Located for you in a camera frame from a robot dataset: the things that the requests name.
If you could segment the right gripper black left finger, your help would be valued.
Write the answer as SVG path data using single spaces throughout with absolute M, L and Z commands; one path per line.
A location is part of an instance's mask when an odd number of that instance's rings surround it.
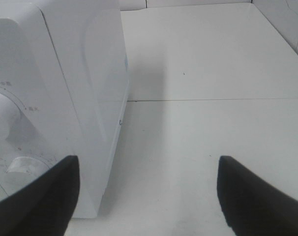
M 77 156 L 67 156 L 0 201 L 0 236 L 62 236 L 80 192 Z

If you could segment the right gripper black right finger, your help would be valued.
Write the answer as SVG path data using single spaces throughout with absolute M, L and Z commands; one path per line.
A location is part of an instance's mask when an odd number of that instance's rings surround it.
M 219 158 L 217 196 L 237 236 L 298 236 L 298 201 L 230 156 Z

